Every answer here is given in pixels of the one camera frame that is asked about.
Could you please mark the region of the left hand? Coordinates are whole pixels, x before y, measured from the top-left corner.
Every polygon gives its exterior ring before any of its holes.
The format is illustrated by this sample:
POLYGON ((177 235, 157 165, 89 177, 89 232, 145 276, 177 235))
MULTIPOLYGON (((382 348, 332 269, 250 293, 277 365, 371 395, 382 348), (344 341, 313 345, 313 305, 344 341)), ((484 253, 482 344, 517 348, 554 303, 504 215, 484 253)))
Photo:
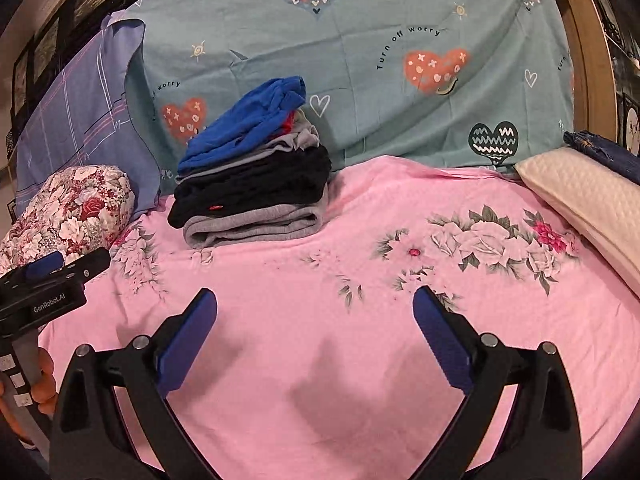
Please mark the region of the left hand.
MULTIPOLYGON (((41 414, 46 415, 48 419, 53 417, 58 402, 58 393, 56 392, 56 382, 53 376, 54 364, 53 360, 43 348, 38 349, 38 363, 40 367, 40 378, 38 382, 32 384, 30 395, 41 414)), ((32 445, 32 439, 23 430, 21 424, 11 413, 6 402, 1 401, 1 415, 8 423, 14 434, 25 444, 32 445)))

